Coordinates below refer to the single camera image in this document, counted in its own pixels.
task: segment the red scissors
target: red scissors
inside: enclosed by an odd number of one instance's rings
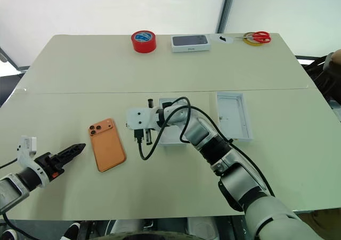
[[[253,39],[259,43],[269,43],[271,41],[270,34],[266,31],[248,32],[243,37],[237,37],[243,39]]]

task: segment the scissors handle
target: scissors handle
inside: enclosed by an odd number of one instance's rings
[[[257,31],[252,34],[252,39],[259,43],[269,43],[271,41],[270,34],[266,31]]]

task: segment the white box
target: white box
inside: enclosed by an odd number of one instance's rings
[[[227,139],[249,142],[253,139],[242,93],[217,92],[218,126]]]
[[[183,37],[179,44],[174,43],[174,38]],[[173,52],[195,52],[211,49],[208,35],[173,35],[170,38]]]

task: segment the white tray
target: white tray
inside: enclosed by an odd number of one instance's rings
[[[242,93],[217,92],[218,124],[227,139],[249,142],[253,139]]]

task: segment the cable connector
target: cable connector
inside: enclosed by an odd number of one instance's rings
[[[137,141],[137,143],[141,143],[143,137],[144,137],[143,129],[135,129],[134,130],[134,138],[135,138],[135,141]]]

